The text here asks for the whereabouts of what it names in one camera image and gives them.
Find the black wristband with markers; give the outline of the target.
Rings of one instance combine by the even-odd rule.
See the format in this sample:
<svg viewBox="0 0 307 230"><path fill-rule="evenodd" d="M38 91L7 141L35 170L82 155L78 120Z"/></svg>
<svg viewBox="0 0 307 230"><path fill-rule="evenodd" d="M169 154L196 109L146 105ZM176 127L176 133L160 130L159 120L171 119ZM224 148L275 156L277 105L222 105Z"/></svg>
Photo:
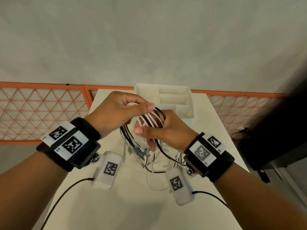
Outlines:
<svg viewBox="0 0 307 230"><path fill-rule="evenodd" d="M186 165L215 183L234 164L227 147L211 134L200 133L185 150Z"/></svg>
<svg viewBox="0 0 307 230"><path fill-rule="evenodd" d="M55 130L41 137L36 150L67 172L90 164L101 145L99 132L85 119L78 117L65 121Z"/></svg>

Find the person's left forearm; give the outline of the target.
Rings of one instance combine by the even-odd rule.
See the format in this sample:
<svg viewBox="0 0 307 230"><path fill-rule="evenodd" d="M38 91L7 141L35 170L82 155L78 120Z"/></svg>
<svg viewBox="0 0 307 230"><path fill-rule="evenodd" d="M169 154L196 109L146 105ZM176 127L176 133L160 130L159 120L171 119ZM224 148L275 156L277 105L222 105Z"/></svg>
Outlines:
<svg viewBox="0 0 307 230"><path fill-rule="evenodd" d="M68 172L35 152L0 175L0 230L32 230Z"/></svg>

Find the person's right forearm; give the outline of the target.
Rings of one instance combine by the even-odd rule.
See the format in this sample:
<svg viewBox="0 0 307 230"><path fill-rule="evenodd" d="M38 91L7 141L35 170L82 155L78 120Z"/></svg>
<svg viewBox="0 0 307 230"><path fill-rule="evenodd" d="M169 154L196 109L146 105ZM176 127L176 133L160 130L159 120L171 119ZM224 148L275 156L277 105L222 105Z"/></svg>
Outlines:
<svg viewBox="0 0 307 230"><path fill-rule="evenodd" d="M214 186L243 230L307 230L302 208L236 163Z"/></svg>

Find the black right wristband with markers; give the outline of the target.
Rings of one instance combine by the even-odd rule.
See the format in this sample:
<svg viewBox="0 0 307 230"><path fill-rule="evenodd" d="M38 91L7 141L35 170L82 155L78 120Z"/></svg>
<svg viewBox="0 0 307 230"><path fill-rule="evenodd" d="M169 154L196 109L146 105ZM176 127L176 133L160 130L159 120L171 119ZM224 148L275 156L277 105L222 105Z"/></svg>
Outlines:
<svg viewBox="0 0 307 230"><path fill-rule="evenodd" d="M185 150L186 165L215 183L234 164L227 147L211 134L200 133Z"/></svg>

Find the white compartment organizer box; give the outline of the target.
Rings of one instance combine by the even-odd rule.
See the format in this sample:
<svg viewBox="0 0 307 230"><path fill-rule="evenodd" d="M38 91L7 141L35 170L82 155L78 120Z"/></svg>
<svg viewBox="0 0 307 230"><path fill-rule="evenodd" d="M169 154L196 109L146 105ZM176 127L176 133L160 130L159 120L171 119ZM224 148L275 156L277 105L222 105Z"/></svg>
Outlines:
<svg viewBox="0 0 307 230"><path fill-rule="evenodd" d="M193 126L196 116L189 87L136 84L134 92L145 100L154 103L160 110L173 110L189 127Z"/></svg>

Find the person's left hand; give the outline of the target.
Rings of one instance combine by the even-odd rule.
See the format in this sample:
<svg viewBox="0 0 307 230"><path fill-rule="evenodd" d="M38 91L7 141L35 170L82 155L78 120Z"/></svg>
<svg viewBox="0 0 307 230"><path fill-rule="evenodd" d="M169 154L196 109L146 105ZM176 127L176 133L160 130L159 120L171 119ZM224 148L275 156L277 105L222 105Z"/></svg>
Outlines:
<svg viewBox="0 0 307 230"><path fill-rule="evenodd" d="M132 118L122 116L123 108L128 103L149 103L139 95L112 91L105 100L84 119L98 131L102 139L124 124L128 124Z"/></svg>

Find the orange mesh fence panel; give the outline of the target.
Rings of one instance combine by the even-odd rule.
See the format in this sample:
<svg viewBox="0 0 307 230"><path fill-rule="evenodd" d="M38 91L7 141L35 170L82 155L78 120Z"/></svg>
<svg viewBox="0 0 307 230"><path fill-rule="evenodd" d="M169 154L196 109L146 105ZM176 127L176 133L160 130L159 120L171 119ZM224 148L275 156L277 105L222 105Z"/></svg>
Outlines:
<svg viewBox="0 0 307 230"><path fill-rule="evenodd" d="M85 117L98 89L129 86L42 84L0 81L0 145L35 145L65 120Z"/></svg>
<svg viewBox="0 0 307 230"><path fill-rule="evenodd" d="M229 135L251 129L289 95L282 93L191 90L205 93Z"/></svg>

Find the black and yellow tool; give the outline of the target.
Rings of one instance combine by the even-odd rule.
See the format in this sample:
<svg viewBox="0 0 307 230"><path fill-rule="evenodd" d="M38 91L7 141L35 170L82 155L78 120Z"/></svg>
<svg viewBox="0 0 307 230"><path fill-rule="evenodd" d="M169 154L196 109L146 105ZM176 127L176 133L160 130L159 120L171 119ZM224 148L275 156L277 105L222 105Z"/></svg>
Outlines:
<svg viewBox="0 0 307 230"><path fill-rule="evenodd" d="M268 183L271 182L270 179L269 179L269 177L268 177L268 175L266 174L265 170L257 170L257 173L259 174L260 179L261 179L264 183L268 184Z"/></svg>

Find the person's right hand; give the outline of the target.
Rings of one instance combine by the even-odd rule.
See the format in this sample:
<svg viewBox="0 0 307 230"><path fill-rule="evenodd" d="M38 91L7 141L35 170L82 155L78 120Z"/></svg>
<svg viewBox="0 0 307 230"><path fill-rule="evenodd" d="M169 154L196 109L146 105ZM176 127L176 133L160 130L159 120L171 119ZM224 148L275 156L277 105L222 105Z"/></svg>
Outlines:
<svg viewBox="0 0 307 230"><path fill-rule="evenodd" d="M167 109L162 112L166 117L163 128L140 126L136 123L134 133L146 139L151 151L156 150L157 146L154 139L157 139L179 152L184 153L199 133L187 126L174 111Z"/></svg>

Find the large black furniture block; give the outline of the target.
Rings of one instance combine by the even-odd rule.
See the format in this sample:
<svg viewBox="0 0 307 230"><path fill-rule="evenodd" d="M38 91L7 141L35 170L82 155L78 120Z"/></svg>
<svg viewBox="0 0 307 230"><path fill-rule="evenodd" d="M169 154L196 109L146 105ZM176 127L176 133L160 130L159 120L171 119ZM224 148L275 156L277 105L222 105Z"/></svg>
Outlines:
<svg viewBox="0 0 307 230"><path fill-rule="evenodd" d="M239 149L253 170L287 167L307 157L307 90L259 122Z"/></svg>

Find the black left wristband with markers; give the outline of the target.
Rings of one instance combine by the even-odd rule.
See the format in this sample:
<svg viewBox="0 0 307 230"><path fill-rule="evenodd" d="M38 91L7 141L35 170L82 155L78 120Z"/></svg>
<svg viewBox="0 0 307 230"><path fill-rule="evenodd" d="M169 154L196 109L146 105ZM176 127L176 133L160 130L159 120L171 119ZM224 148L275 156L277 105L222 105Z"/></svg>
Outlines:
<svg viewBox="0 0 307 230"><path fill-rule="evenodd" d="M85 119L78 117L65 121L55 130L41 137L36 150L67 172L90 164L101 145L99 132Z"/></svg>

